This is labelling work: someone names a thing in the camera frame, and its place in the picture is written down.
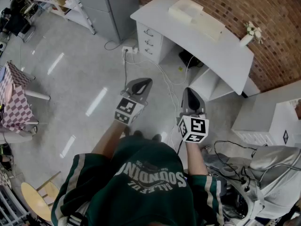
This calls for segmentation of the black equipment case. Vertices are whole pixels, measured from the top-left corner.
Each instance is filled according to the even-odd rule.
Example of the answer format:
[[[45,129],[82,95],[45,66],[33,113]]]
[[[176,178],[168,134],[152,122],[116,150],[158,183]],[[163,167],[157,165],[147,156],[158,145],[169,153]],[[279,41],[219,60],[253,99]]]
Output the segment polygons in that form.
[[[220,199],[222,212],[226,221],[234,220],[234,224],[241,221],[245,224],[251,219],[251,202],[248,198],[250,186],[244,178],[241,180],[221,176]]]

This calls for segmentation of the white vase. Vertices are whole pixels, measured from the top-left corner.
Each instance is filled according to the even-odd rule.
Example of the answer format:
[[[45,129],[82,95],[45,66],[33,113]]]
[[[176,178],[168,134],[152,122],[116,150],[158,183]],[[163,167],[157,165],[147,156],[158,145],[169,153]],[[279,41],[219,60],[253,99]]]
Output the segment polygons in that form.
[[[246,46],[253,39],[253,35],[246,34],[239,42],[240,47]]]

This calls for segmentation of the round wooden stool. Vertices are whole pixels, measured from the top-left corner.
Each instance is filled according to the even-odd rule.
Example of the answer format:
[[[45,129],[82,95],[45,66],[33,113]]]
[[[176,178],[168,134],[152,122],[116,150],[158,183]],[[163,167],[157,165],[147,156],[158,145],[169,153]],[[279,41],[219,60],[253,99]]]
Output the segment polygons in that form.
[[[54,174],[37,189],[26,182],[21,184],[21,192],[26,203],[37,216],[45,221],[51,221],[51,209],[59,193],[59,189],[52,180],[60,173],[59,171]]]

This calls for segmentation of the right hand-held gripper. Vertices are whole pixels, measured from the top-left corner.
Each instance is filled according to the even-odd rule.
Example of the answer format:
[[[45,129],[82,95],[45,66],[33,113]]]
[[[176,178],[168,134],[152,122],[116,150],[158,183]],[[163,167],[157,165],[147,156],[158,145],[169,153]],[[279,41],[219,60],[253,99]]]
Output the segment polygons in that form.
[[[182,94],[182,111],[177,126],[184,142],[201,143],[209,131],[204,100],[193,89],[186,87]]]

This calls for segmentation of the white desk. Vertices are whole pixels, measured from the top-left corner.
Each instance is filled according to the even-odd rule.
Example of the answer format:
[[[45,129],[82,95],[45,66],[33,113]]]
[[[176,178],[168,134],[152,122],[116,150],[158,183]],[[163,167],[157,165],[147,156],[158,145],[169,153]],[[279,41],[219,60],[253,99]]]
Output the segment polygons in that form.
[[[253,62],[253,52],[224,28],[218,41],[186,25],[168,13],[178,0],[152,0],[131,15],[133,20],[162,35],[159,63],[178,45],[204,65],[190,87],[205,101],[232,92],[241,95]]]

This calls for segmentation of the white table leg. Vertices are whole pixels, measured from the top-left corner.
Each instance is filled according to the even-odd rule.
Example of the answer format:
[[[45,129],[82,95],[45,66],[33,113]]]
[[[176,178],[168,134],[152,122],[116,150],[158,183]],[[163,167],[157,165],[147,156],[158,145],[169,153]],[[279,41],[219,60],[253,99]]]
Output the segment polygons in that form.
[[[35,91],[31,91],[31,90],[25,90],[24,91],[26,95],[31,96],[31,97],[36,97],[36,98],[40,98],[40,99],[44,99],[44,100],[50,100],[50,96],[49,95],[44,95]]]

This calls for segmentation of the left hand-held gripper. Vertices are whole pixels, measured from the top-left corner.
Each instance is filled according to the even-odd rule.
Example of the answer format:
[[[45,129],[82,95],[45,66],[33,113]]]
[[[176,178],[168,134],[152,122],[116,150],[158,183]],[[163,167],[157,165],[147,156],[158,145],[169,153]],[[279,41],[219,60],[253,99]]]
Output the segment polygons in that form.
[[[143,112],[152,84],[151,78],[130,81],[119,96],[114,119],[125,125],[132,124]]]

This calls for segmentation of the dark green printed shirt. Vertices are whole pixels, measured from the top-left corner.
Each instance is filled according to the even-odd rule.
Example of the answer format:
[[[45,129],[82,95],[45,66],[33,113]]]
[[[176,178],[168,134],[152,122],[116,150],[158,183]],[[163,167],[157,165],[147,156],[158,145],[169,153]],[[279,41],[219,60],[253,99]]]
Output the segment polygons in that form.
[[[164,143],[128,136],[111,159],[78,154],[53,204],[54,226],[223,226],[217,181],[185,176],[174,149]]]

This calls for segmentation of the black flat box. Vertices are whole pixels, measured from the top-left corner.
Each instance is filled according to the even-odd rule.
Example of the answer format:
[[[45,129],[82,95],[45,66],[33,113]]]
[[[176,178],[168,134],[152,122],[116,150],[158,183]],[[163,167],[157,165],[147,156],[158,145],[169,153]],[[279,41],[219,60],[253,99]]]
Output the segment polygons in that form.
[[[186,65],[187,68],[191,68],[191,67],[200,68],[204,65],[203,62],[201,62],[199,59],[194,57],[191,53],[189,53],[186,50],[180,52],[178,56],[182,60],[182,62]]]

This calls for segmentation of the white desk drawer unit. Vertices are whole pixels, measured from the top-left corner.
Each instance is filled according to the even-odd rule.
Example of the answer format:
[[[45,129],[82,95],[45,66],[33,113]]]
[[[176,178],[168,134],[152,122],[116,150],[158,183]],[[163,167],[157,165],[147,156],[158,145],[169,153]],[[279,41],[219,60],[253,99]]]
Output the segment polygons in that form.
[[[139,52],[149,60],[159,63],[162,35],[155,30],[137,22]]]

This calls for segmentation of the white flower bouquet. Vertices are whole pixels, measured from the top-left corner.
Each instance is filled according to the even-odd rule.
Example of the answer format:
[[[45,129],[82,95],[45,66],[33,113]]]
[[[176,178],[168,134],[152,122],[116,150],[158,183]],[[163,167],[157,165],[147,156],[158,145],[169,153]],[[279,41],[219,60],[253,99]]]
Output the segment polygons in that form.
[[[244,24],[248,35],[253,36],[259,44],[263,43],[262,30],[260,27],[256,27],[253,22],[249,21]]]

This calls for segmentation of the person's right forearm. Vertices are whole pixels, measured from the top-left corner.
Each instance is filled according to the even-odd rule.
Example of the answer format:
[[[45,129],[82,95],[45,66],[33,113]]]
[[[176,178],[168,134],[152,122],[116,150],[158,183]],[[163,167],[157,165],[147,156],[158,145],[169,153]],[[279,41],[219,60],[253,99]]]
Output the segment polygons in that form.
[[[191,142],[186,142],[185,144],[188,158],[188,174],[190,176],[207,176],[208,170],[204,163],[204,159],[198,144]]]

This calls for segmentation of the light grey low cabinet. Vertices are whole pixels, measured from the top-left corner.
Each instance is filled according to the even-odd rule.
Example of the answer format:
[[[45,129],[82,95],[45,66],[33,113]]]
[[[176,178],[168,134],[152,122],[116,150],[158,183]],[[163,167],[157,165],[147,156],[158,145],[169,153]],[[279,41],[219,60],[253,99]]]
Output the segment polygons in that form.
[[[268,132],[276,104],[287,100],[285,93],[271,90],[246,98],[232,126],[233,131]]]

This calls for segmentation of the person's left forearm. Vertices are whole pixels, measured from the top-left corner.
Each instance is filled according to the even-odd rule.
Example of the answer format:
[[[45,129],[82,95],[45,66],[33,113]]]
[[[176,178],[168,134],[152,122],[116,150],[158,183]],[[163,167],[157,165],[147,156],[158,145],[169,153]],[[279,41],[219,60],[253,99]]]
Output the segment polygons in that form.
[[[114,120],[111,126],[106,130],[101,139],[98,141],[92,153],[100,154],[111,159],[118,146],[119,139],[124,132],[126,125]]]

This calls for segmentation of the grey metal cabinet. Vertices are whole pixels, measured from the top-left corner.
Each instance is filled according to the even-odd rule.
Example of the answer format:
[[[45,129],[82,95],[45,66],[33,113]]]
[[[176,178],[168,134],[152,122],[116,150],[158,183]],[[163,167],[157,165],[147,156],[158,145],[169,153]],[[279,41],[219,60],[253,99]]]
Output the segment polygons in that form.
[[[96,33],[115,43],[125,40],[136,28],[130,16],[139,0],[80,0]]]

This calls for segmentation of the white shelf rack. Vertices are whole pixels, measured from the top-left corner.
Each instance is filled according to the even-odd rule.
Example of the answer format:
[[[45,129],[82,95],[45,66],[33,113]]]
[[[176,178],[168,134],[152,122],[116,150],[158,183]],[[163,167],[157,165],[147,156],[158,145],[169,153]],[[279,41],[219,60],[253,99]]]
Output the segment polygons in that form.
[[[56,14],[65,20],[69,20],[86,27],[92,34],[95,30],[92,23],[83,10],[80,0],[33,0],[42,10]]]

